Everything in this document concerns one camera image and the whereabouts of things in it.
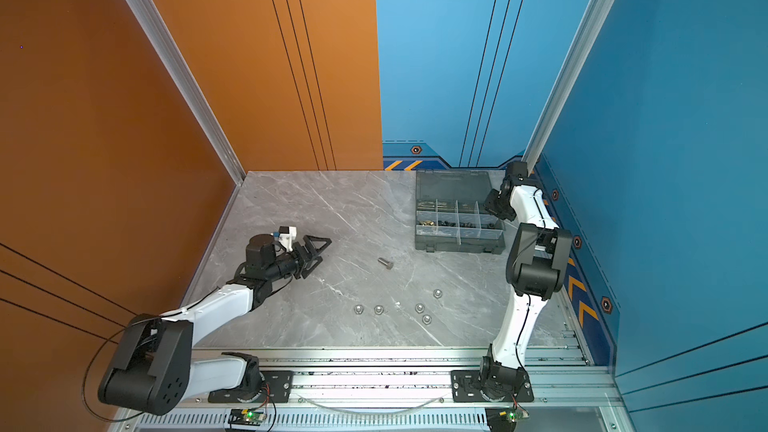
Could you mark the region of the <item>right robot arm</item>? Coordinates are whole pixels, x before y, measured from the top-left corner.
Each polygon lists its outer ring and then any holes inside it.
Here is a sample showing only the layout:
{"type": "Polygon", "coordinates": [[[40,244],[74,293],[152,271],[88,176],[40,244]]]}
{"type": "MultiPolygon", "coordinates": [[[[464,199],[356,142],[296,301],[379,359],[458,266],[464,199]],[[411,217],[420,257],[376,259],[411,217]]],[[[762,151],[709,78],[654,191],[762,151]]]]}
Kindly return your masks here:
{"type": "Polygon", "coordinates": [[[552,219],[540,182],[522,161],[507,166],[485,208],[499,219],[515,222],[517,230],[505,270],[509,303],[501,329],[481,361],[481,396],[491,402],[531,402],[527,348],[538,316],[563,287],[573,235],[552,219]]]}

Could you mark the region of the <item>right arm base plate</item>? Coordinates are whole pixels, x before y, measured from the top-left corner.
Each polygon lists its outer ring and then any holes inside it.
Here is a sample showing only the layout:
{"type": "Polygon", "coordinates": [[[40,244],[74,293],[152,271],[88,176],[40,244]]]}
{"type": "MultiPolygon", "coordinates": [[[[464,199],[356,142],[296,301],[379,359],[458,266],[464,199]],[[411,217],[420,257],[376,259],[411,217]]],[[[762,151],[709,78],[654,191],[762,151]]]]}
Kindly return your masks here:
{"type": "Polygon", "coordinates": [[[522,369],[504,369],[501,378],[480,377],[479,370],[450,372],[451,392],[457,403],[532,403],[535,400],[528,373],[522,369]]]}

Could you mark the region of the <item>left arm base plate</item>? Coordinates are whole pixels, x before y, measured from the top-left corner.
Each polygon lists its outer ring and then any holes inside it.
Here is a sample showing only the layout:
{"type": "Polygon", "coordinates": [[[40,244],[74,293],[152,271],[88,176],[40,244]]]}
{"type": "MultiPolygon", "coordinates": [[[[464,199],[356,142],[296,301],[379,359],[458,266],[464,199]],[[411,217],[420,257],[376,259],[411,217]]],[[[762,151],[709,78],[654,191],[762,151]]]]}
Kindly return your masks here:
{"type": "Polygon", "coordinates": [[[210,392],[209,403],[255,404],[264,402],[284,404],[289,401],[294,373],[290,370],[260,371],[255,377],[246,377],[233,389],[210,392]]]}

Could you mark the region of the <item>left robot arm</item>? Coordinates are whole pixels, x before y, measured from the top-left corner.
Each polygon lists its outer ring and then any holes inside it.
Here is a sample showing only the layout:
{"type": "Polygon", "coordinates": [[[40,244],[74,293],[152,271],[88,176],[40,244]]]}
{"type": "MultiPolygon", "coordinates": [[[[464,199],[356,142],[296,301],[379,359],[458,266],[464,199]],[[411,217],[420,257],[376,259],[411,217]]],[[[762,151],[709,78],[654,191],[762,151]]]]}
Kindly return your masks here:
{"type": "Polygon", "coordinates": [[[276,294],[275,283],[307,278],[322,262],[332,241],[292,227],[257,234],[245,247],[245,259],[233,277],[196,302],[161,315],[134,317],[120,340],[97,390],[105,405],[164,415],[182,400],[221,393],[237,402],[263,401],[267,381],[257,357],[225,352],[194,360],[202,339],[245,316],[276,294]]]}

